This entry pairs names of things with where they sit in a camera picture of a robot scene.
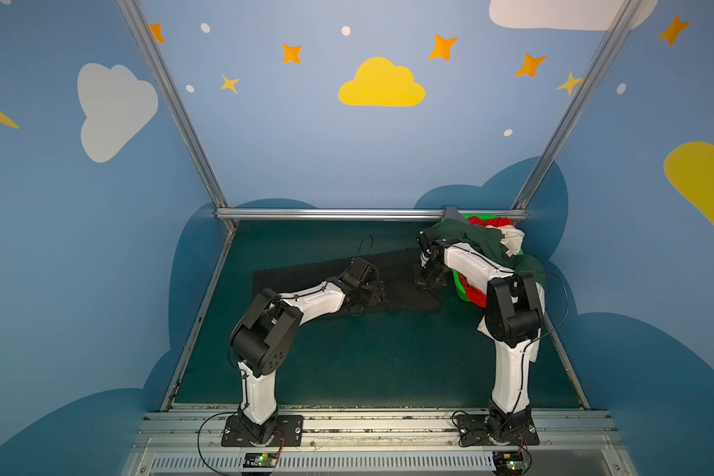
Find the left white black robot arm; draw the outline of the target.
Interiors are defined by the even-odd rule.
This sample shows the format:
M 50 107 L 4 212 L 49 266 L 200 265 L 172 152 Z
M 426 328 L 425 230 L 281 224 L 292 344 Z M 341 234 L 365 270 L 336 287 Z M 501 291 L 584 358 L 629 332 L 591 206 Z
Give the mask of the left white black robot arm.
M 343 309 L 366 309 L 385 301 L 378 271 L 345 271 L 305 290 L 279 294 L 265 289 L 234 327 L 229 350 L 241 377 L 238 418 L 255 445 L 267 443 L 278 428 L 276 374 L 288 357 L 299 328 Z

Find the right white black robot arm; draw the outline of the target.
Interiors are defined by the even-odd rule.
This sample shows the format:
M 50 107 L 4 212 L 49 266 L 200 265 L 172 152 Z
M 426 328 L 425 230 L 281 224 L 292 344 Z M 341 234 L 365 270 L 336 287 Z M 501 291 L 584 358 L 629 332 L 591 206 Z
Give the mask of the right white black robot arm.
M 539 443 L 528 393 L 530 366 L 537 360 L 543 326 L 543 291 L 531 272 L 496 264 L 471 245 L 452 239 L 418 238 L 416 279 L 434 287 L 448 271 L 462 275 L 486 294 L 478 330 L 495 344 L 496 369 L 486 422 L 495 444 Z

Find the black t shirt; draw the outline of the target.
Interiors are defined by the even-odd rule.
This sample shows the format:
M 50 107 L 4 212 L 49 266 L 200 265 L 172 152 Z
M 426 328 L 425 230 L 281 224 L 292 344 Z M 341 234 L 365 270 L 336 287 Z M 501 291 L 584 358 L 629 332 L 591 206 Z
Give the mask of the black t shirt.
M 412 311 L 430 313 L 444 304 L 444 286 L 425 288 L 415 283 L 414 271 L 420 265 L 420 252 L 412 248 L 369 254 L 364 259 L 377 268 L 384 283 L 386 299 L 374 307 L 343 307 L 336 315 Z M 320 285 L 328 278 L 339 277 L 350 264 L 350 258 L 303 264 L 287 268 L 260 270 L 253 273 L 251 297 L 263 289 L 283 295 Z

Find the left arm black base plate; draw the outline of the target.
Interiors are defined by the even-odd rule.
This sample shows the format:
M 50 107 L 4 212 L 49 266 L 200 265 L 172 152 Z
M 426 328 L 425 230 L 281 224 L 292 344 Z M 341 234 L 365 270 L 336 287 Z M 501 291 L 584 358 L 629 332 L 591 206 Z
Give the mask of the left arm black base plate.
M 230 416 L 224 426 L 222 447 L 283 446 L 298 447 L 303 437 L 303 416 L 273 414 L 263 424 L 255 424 L 247 416 Z

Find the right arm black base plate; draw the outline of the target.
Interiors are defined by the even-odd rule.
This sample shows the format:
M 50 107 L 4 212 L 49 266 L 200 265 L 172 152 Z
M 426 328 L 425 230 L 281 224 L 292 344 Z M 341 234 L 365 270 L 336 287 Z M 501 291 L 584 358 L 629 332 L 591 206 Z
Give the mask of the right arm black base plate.
M 539 435 L 530 418 L 523 422 L 517 418 L 501 422 L 497 416 L 456 412 L 451 422 L 461 447 L 539 445 Z

